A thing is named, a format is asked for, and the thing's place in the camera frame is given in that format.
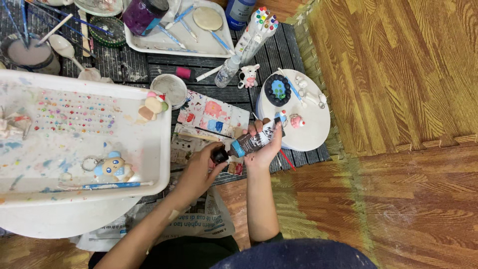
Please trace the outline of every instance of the cow figurine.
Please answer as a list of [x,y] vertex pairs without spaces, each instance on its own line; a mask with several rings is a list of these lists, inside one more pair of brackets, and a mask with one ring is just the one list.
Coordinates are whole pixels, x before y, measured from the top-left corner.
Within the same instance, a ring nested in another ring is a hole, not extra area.
[[256,81],[256,73],[257,69],[259,69],[259,64],[256,64],[254,66],[246,66],[246,67],[241,67],[241,72],[239,73],[239,84],[238,88],[242,89],[243,87],[246,88],[251,88],[251,87],[257,87],[257,81]]

